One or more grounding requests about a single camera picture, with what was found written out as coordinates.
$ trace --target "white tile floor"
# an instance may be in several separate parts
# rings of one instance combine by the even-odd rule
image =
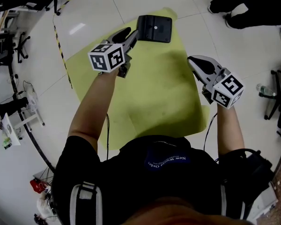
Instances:
[[[172,8],[178,15],[176,27],[188,55],[205,55],[218,60],[223,67],[238,73],[246,90],[236,105],[245,145],[261,150],[262,155],[277,165],[281,154],[281,139],[275,133],[277,117],[265,121],[267,100],[258,97],[257,83],[271,85],[270,69],[281,66],[281,42],[276,27],[232,30],[225,26],[221,15],[207,12],[211,0],[72,0],[54,21],[66,59],[91,43],[95,38],[137,18],[139,15]],[[46,12],[31,29],[27,43],[29,58],[15,63],[22,81],[33,83],[39,97],[39,111],[46,126],[33,124],[33,134],[45,155],[56,165],[63,150],[71,119],[79,105],[71,89],[60,58],[52,24],[53,11]],[[202,85],[197,83],[199,92]],[[203,96],[201,102],[207,104]],[[210,106],[210,118],[216,106]],[[202,148],[206,130],[187,137],[192,146]],[[214,158],[216,120],[207,140],[206,151]],[[100,158],[106,150],[99,149]]]

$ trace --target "yellow-green paper sheet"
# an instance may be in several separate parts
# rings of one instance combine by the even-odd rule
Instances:
[[[108,110],[110,150],[120,149],[140,136],[182,137],[206,128],[209,109],[201,106],[185,48],[175,28],[177,15],[169,8],[151,15],[172,18],[171,42],[138,41],[129,52],[132,57],[130,70],[126,78],[117,77]],[[72,86],[80,101],[98,75],[92,70],[88,52],[121,28],[135,30],[136,23],[137,19],[98,38],[66,61]],[[99,141],[106,146],[106,121]]]

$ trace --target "person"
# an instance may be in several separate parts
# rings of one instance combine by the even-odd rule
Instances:
[[[26,107],[28,104],[28,99],[23,97],[21,99],[13,100],[9,103],[0,104],[0,125],[1,120],[7,113],[9,116],[18,111],[19,109]]]
[[[281,0],[212,0],[208,10],[211,13],[229,13],[238,5],[248,8],[243,14],[225,17],[226,25],[235,29],[261,25],[281,25]]]
[[[121,148],[117,156],[100,162],[97,143],[117,72],[103,73],[94,79],[71,123],[52,183],[54,209],[62,224],[75,224],[70,223],[71,196],[78,196],[72,190],[83,182],[100,188],[103,224],[251,224],[239,220],[247,217],[243,202],[235,205],[237,209],[224,209],[222,204],[225,196],[228,202],[236,203],[249,193],[241,183],[227,189],[226,195],[222,192],[222,179],[227,173],[241,176],[236,169],[241,158],[225,160],[229,153],[244,148],[234,107],[227,110],[217,106],[219,164],[205,151],[192,148],[186,138],[161,135],[136,138]],[[83,220],[82,224],[96,223],[91,221],[96,209],[85,205],[83,211],[88,221]]]

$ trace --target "black pants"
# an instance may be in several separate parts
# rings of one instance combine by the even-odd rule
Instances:
[[[3,119],[7,113],[9,116],[15,113],[18,109],[25,107],[28,104],[26,97],[11,101],[9,103],[0,104],[0,116]]]
[[[281,0],[213,0],[210,10],[213,13],[228,13],[243,3],[248,7],[248,11],[227,17],[227,22],[232,28],[281,25]]]

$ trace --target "black t-shirt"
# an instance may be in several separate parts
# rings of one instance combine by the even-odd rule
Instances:
[[[146,136],[104,162],[85,139],[71,136],[54,174],[52,195],[59,218],[69,224],[72,189],[84,181],[102,193],[104,224],[121,224],[160,197],[180,197],[203,214],[221,214],[220,166],[185,138]]]

